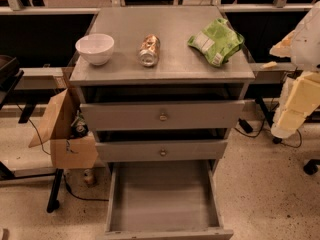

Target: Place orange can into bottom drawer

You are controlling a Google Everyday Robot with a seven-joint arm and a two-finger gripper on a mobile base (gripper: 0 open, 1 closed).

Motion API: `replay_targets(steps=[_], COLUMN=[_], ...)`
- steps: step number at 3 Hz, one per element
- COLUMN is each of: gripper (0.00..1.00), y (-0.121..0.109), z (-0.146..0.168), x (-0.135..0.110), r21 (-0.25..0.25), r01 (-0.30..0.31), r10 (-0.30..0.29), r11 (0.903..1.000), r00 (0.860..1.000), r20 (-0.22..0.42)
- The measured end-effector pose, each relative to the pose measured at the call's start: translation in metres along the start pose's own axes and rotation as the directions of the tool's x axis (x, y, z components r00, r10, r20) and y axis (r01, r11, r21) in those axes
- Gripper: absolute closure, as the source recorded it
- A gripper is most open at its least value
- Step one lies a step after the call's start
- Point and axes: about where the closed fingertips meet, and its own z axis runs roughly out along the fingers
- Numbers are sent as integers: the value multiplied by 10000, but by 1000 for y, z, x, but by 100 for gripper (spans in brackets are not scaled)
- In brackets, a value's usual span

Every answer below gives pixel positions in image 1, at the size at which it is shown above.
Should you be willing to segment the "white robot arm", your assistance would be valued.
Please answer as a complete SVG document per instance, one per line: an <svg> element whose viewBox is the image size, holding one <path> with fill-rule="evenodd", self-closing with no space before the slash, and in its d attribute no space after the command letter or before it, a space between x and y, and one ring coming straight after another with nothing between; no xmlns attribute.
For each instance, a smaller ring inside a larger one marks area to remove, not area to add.
<svg viewBox="0 0 320 240"><path fill-rule="evenodd" d="M289 57L302 71L295 79L285 80L271 126L273 136L288 138L320 106L320 2L271 48L270 54Z"/></svg>

